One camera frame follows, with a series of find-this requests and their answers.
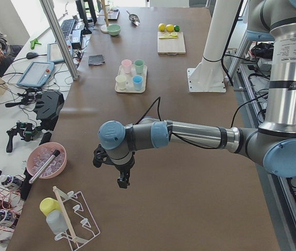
white desk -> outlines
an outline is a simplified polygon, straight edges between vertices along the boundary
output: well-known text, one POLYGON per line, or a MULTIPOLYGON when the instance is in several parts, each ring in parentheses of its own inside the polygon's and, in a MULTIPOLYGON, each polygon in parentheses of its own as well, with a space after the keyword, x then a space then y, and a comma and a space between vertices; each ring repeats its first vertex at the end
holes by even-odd
MULTIPOLYGON (((82 48, 84 48, 87 45, 89 37, 90 36, 84 37, 82 48)), ((26 57, 27 52, 30 52, 30 51, 37 52, 40 55, 47 54, 48 43, 55 42, 55 38, 51 30, 48 30, 44 35, 39 37, 39 42, 42 43, 42 45, 35 45, 34 50, 30 49, 30 40, 27 41, 27 43, 25 44, 23 49, 20 51, 16 59, 26 57)), ((46 56, 39 56, 32 60, 22 59, 17 62, 14 62, 10 66, 10 68, 6 71, 6 73, 14 73, 14 72, 23 73, 31 62, 33 61, 46 62, 46 60, 47 60, 46 56)), ((20 77, 21 77, 21 74, 16 74, 16 75, 9 74, 3 77, 4 81, 9 82, 8 87, 15 94, 24 92, 23 89, 18 88, 15 85, 15 83, 17 83, 20 77)), ((52 89, 60 90, 63 93, 64 99, 66 99, 67 93, 72 83, 73 83, 73 80, 70 76, 70 73, 65 63, 59 63, 55 65, 55 70, 52 76, 50 77, 49 83, 45 84, 42 88, 49 89, 49 90, 52 90, 52 89)), ((14 95, 14 97, 17 98, 17 100, 12 102, 18 102, 21 100, 21 98, 16 95, 14 95)), ((6 91, 4 95, 0 96, 0 103, 8 102, 11 100, 13 100, 13 95, 9 91, 6 91)), ((32 104, 29 106, 22 106, 22 107, 26 108, 29 111, 32 111, 35 105, 32 104)), ((30 142, 25 142, 21 140, 19 135, 14 136, 13 151, 12 153, 6 153, 6 145, 8 143, 8 135, 6 131, 12 128, 13 126, 15 126, 18 120, 20 120, 21 122, 31 122, 34 124, 34 126, 36 126, 35 123, 37 123, 38 126, 40 125, 40 120, 36 121, 35 119, 36 118, 35 112, 27 112, 27 114, 28 115, 26 115, 23 112, 23 110, 20 109, 18 106, 6 108, 5 104, 0 105, 0 170, 4 175, 22 175, 26 168, 26 160, 29 154, 31 153, 32 150, 34 150, 39 145, 40 140, 43 136, 43 133, 38 133, 34 137, 34 140, 30 142)), ((5 238, 6 236, 9 236, 9 235, 10 233, 3 233, 0 235, 0 239, 5 238)))

lime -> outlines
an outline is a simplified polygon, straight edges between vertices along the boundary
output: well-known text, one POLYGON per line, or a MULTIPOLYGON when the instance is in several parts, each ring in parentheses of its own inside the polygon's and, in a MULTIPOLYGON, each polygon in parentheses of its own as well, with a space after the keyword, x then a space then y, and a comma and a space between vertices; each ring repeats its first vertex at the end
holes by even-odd
POLYGON ((173 32, 173 29, 174 29, 173 25, 167 25, 166 28, 168 32, 173 32))
POLYGON ((180 27, 179 27, 179 25, 175 25, 175 26, 174 26, 174 31, 176 31, 176 32, 179 32, 179 31, 180 31, 180 27))
POLYGON ((165 30, 165 24, 158 24, 158 30, 164 31, 165 30))

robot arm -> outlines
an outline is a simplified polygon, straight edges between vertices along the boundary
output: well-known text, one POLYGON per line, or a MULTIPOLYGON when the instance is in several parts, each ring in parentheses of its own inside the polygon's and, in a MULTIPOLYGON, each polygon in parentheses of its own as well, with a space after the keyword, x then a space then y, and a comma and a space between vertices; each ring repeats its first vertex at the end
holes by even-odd
POLYGON ((258 130, 151 119, 124 127, 109 121, 99 130, 94 165, 114 165, 119 186, 127 188, 136 151, 187 142, 241 154, 280 177, 296 176, 296 0, 251 0, 249 17, 252 41, 269 31, 275 39, 266 118, 258 130))

cutting board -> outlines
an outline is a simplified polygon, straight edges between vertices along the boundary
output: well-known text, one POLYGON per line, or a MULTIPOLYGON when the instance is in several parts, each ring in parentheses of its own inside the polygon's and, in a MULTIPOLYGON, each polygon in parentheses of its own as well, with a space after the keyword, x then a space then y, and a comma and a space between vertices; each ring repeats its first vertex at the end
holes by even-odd
POLYGON ((163 37, 164 33, 168 33, 168 32, 157 33, 158 54, 167 54, 167 55, 186 54, 184 33, 177 32, 178 38, 159 39, 158 37, 163 37))

yellow bottle cap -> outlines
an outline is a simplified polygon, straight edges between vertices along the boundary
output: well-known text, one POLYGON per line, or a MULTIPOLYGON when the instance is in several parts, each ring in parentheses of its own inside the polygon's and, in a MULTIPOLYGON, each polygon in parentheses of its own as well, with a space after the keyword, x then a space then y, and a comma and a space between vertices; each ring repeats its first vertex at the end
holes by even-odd
POLYGON ((45 198, 40 203, 40 210, 45 216, 55 209, 61 211, 60 204, 53 198, 45 198))

